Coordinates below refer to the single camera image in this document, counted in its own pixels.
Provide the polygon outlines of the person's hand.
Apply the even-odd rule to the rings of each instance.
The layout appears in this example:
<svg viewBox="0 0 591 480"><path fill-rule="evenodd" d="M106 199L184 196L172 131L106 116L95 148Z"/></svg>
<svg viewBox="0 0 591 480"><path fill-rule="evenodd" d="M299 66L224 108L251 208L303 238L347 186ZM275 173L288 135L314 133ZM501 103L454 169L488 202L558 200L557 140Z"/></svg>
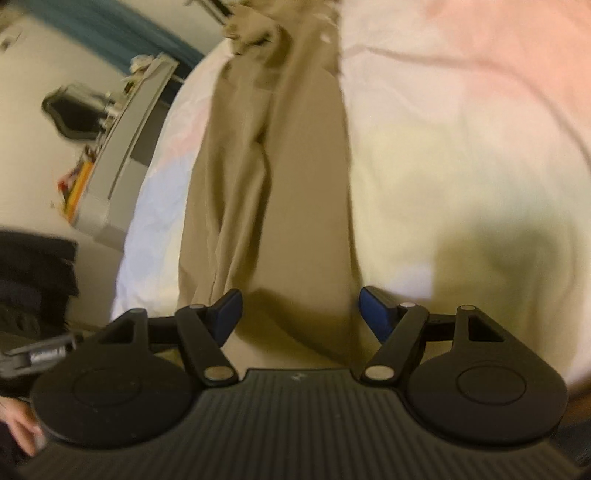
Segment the person's hand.
<svg viewBox="0 0 591 480"><path fill-rule="evenodd" d="M28 402L1 397L1 422L8 427L11 436L25 454L33 457L38 453L44 436Z"/></svg>

